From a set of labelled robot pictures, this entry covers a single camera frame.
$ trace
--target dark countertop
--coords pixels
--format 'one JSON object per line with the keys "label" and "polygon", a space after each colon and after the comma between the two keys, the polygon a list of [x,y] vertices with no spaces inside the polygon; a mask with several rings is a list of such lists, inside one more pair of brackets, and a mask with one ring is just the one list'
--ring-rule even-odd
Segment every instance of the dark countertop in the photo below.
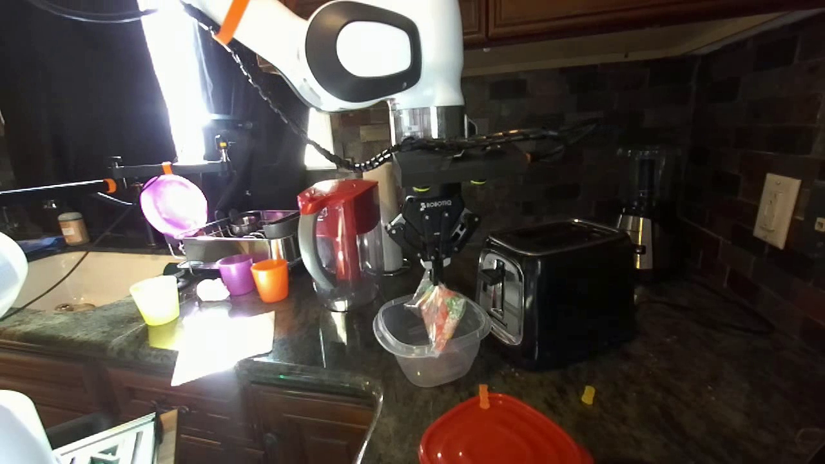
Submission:
{"label": "dark countertop", "polygon": [[[381,298],[415,278],[388,278]],[[760,320],[691,278],[640,291],[640,334],[621,349],[554,370],[523,370],[490,345],[472,370],[447,387],[412,387],[372,334],[380,303],[327,311],[308,275],[294,275],[287,303],[236,298],[232,311],[272,311],[273,370],[334,369],[384,387],[384,413],[363,462],[415,462],[423,430],[478,385],[522,398],[559,422],[595,462],[809,462],[825,443],[825,358],[764,333]],[[133,303],[95,311],[26,309],[0,323],[0,337],[164,363],[173,351],[148,345]],[[584,405],[585,387],[595,405]]]}

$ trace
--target light switch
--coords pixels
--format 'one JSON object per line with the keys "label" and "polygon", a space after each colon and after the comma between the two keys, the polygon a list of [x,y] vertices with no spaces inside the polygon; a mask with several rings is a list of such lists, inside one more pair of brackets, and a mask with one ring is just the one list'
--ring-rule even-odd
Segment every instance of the light switch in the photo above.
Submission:
{"label": "light switch", "polygon": [[759,202],[754,234],[781,249],[790,238],[796,195],[800,177],[768,173],[764,195]]}

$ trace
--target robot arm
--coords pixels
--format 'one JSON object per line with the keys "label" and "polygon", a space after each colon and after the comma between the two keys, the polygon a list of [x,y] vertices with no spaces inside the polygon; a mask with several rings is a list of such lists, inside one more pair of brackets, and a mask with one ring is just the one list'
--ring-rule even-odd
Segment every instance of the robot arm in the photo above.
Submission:
{"label": "robot arm", "polygon": [[[232,0],[185,0],[218,24]],[[251,0],[236,38],[277,64],[321,110],[464,105],[456,0],[334,0],[308,20],[278,0]]]}

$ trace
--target kettle handle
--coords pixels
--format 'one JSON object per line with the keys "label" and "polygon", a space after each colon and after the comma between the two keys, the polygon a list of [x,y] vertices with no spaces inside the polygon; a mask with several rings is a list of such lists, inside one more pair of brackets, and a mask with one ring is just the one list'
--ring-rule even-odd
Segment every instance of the kettle handle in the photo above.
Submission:
{"label": "kettle handle", "polygon": [[317,283],[317,291],[330,293],[334,291],[334,282],[325,274],[321,258],[317,258],[317,247],[316,247],[316,227],[317,227],[317,211],[316,214],[301,214],[299,216],[299,249],[301,249],[301,262],[308,267],[308,274],[313,275],[313,282]]}

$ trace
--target pink cup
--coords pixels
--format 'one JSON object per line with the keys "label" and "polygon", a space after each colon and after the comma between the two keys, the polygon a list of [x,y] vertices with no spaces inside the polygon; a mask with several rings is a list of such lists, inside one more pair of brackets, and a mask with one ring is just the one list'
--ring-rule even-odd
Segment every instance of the pink cup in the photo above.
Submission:
{"label": "pink cup", "polygon": [[252,293],[252,256],[228,256],[218,260],[218,270],[222,274],[225,285],[229,293]]}

